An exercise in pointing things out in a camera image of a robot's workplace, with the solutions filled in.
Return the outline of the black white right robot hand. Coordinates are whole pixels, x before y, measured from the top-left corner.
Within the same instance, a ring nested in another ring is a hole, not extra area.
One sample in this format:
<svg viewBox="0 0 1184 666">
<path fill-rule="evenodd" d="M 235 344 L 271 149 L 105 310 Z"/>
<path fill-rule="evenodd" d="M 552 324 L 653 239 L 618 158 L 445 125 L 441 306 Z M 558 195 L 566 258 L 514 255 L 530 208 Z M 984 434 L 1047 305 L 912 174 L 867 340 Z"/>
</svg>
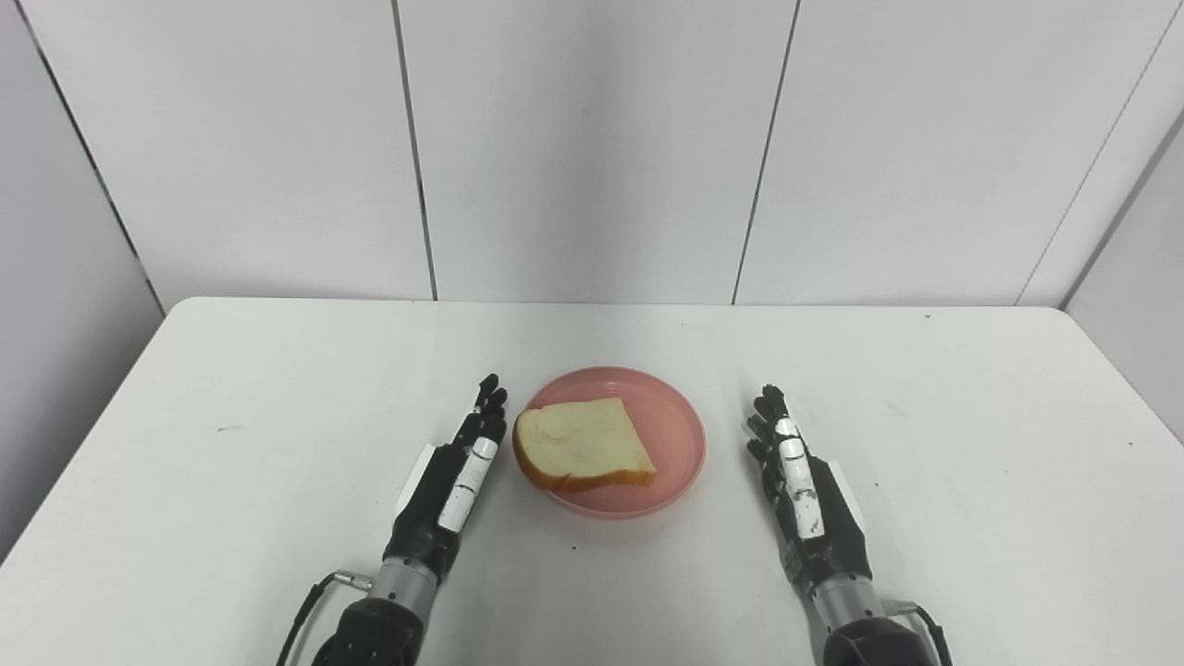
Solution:
<svg viewBox="0 0 1184 666">
<path fill-rule="evenodd" d="M 789 581 L 809 591 L 835 576 L 870 579 L 866 538 L 834 465 L 811 452 L 781 388 L 765 385 L 753 404 L 746 450 L 781 531 Z"/>
</svg>

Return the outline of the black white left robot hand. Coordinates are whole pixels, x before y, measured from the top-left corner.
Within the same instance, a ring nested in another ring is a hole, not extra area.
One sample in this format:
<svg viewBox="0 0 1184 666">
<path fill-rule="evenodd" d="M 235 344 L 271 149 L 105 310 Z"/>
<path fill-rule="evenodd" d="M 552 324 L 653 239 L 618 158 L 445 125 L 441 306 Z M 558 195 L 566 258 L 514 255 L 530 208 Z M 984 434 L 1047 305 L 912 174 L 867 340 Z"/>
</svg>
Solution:
<svg viewBox="0 0 1184 666">
<path fill-rule="evenodd" d="M 437 582 L 448 579 L 462 531 L 506 438 L 507 398 L 498 374 L 485 376 L 455 438 L 425 447 L 399 498 L 384 561 L 418 564 Z"/>
</svg>

